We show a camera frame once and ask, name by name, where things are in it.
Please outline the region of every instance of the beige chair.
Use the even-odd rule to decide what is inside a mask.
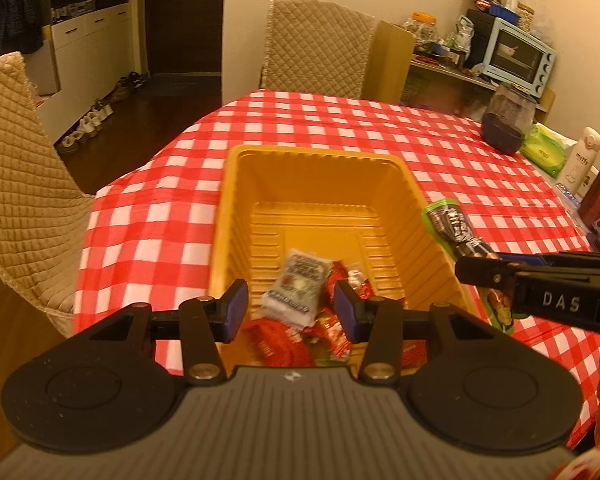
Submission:
[[[0,57],[0,279],[64,335],[92,203],[43,130],[22,56]]]
[[[359,98],[378,20],[318,0],[272,0],[262,87]]]

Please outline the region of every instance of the dining table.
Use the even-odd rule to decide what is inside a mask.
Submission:
[[[476,235],[495,251],[589,250],[539,170],[519,153],[504,155],[487,145],[474,121],[359,99],[260,90],[203,117],[144,166],[97,193],[80,260],[75,331],[134,302],[172,310],[206,294],[225,160],[242,144],[395,155],[427,201],[456,200]],[[331,185],[328,178],[324,185]],[[568,441],[573,447],[595,419],[600,335],[527,317],[515,321],[513,337],[578,381],[584,403]],[[155,359],[182,373],[179,341],[158,341]]]

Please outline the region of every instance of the cabinet drawer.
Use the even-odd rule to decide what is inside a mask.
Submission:
[[[78,16],[72,20],[52,25],[51,35],[54,38],[54,48],[61,48],[66,44],[73,43],[87,34],[84,16]]]
[[[129,14],[128,4],[108,7],[107,9],[96,10],[96,12],[85,14],[86,33],[93,34],[98,30],[110,27],[114,23],[128,20],[130,17]]]
[[[101,28],[109,27],[113,23],[113,19],[110,15],[110,9],[96,10],[85,14],[85,28],[87,34],[93,34]]]
[[[111,13],[114,23],[124,22],[131,19],[131,7],[129,4],[116,5],[111,7]]]

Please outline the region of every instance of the hanging coat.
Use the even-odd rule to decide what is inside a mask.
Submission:
[[[33,54],[42,46],[42,24],[36,0],[0,0],[0,55]]]

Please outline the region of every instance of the yellow plastic tray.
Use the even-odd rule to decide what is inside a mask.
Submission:
[[[445,251],[426,231],[427,203],[403,161],[391,155],[236,146],[229,153],[211,260],[209,293],[249,283],[251,306],[275,281],[289,249],[359,262],[379,296],[410,309],[475,303]],[[221,349],[228,368],[256,364],[245,336]]]

